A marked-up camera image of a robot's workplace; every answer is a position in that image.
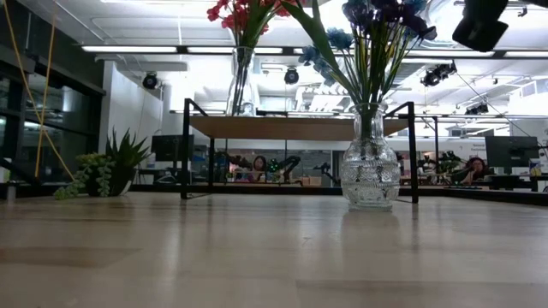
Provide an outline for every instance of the clear glass vase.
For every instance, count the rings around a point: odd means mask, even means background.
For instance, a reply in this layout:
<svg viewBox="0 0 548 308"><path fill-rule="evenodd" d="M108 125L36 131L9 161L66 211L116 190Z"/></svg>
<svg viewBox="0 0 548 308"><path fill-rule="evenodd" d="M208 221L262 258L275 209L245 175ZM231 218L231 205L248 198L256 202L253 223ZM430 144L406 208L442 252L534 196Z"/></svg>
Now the clear glass vase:
<svg viewBox="0 0 548 308"><path fill-rule="evenodd" d="M386 104L356 106L354 141L344 152L341 167L342 193L351 210L390 211L399 193L396 153L384 139L386 108Z"/></svg>
<svg viewBox="0 0 548 308"><path fill-rule="evenodd" d="M253 48L236 47L232 50L232 83L227 100L226 116L255 116L258 93L253 88Z"/></svg>

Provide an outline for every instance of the ceiling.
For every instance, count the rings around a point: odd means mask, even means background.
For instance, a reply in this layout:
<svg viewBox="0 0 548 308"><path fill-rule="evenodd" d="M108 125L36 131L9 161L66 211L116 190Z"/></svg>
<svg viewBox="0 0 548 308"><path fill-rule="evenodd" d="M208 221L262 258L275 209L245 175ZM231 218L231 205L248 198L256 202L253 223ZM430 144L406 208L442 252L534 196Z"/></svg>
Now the ceiling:
<svg viewBox="0 0 548 308"><path fill-rule="evenodd" d="M173 0L177 4L143 4L135 0L19 0L42 18L57 16L59 28L81 44L182 44L182 45L233 45L231 33L222 29L220 22L209 22L206 10L214 5L208 0ZM345 27L348 23L340 8L346 0L330 0L320 6L326 27ZM497 49L548 48L548 10L529 6L528 14L518 17L520 8L507 9L501 20L509 23ZM456 0L431 0L423 12L431 24L438 27L439 37L433 44L421 48L451 48L461 46L450 40L461 19L462 6ZM276 18L270 30L261 37L262 46L305 46L311 43L300 25L289 18ZM294 98L300 87L321 83L322 78L309 67L299 66L294 56L257 56L254 82L262 97ZM179 74L191 80L195 100L199 104L223 102L228 96L231 80L229 56L124 56L114 58L121 65L132 67L135 76L143 75L137 69L154 63L186 63L187 71ZM286 86L284 72L264 74L263 63L295 65L301 76L299 84ZM425 88L420 83L426 68L433 64L405 64L397 78L398 88L390 95L393 104L415 101L419 111L432 113L460 112L473 102L478 94L504 110L509 93L537 78L548 75L548 60L458 60L459 76L452 75L439 86Z"/></svg>

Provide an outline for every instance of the potted plant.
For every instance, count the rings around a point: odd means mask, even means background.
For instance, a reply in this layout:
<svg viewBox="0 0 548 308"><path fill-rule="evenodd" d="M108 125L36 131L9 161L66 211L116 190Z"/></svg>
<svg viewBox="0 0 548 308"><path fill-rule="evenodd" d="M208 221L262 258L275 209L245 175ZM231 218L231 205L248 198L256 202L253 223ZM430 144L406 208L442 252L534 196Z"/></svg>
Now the potted plant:
<svg viewBox="0 0 548 308"><path fill-rule="evenodd" d="M86 154L76 158L79 170L74 181L67 187L55 192L56 199L75 198L80 190L86 189L93 197L113 197L124 194L135 177L135 167L145 160L148 147L143 148L146 139L135 144L136 135L131 138L129 130L120 144L116 132L112 130L112 139L107 138L105 154Z"/></svg>
<svg viewBox="0 0 548 308"><path fill-rule="evenodd" d="M295 3L295 0L283 0ZM227 101L227 116L255 116L259 94L253 89L250 77L253 70L253 51L259 37L268 31L268 22L275 16L289 16L280 0L219 0L207 10L210 21L222 20L221 26L234 35L232 74Z"/></svg>
<svg viewBox="0 0 548 308"><path fill-rule="evenodd" d="M436 27L418 16L426 0L348 0L342 11L352 33L322 25L318 0L309 16L299 0L282 3L312 39L303 49L305 65L338 82L354 103L354 141L344 154L341 184L351 208L390 210L399 192L396 153L384 139L384 96L392 87L403 58L423 39L435 39ZM341 56L339 61L334 50Z"/></svg>

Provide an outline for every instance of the computer monitor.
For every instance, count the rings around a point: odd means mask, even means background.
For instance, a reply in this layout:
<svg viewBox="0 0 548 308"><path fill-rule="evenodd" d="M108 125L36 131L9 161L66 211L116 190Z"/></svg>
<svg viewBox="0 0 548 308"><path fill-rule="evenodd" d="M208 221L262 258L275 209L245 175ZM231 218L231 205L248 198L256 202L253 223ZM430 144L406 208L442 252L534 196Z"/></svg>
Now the computer monitor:
<svg viewBox="0 0 548 308"><path fill-rule="evenodd" d="M485 137L489 167L529 167L531 159L539 158L536 137Z"/></svg>
<svg viewBox="0 0 548 308"><path fill-rule="evenodd" d="M151 151L157 162L179 162L182 160L182 135L152 136ZM194 136L188 136L188 159L194 154Z"/></svg>

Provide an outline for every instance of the plant pot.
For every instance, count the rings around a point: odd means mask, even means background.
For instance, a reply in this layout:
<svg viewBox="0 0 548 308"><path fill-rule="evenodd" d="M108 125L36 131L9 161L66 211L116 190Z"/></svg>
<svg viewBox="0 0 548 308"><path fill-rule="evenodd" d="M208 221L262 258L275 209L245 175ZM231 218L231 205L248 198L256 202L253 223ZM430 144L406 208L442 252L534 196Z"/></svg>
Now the plant pot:
<svg viewBox="0 0 548 308"><path fill-rule="evenodd" d="M236 47L232 50L232 74L226 116L255 116L259 94L253 88L253 48Z"/></svg>
<svg viewBox="0 0 548 308"><path fill-rule="evenodd" d="M357 106L354 141L344 152L341 167L342 193L351 210L390 211L400 190L396 153L384 139L383 113L386 104L364 112Z"/></svg>
<svg viewBox="0 0 548 308"><path fill-rule="evenodd" d="M131 187L131 183L133 183L136 172L137 171L131 167L113 167L111 173L112 177L109 180L109 196L115 197L127 193L129 187ZM87 193L92 197L99 197L99 184L96 181L98 177L99 172L97 171L97 168L93 168L89 180L86 183Z"/></svg>

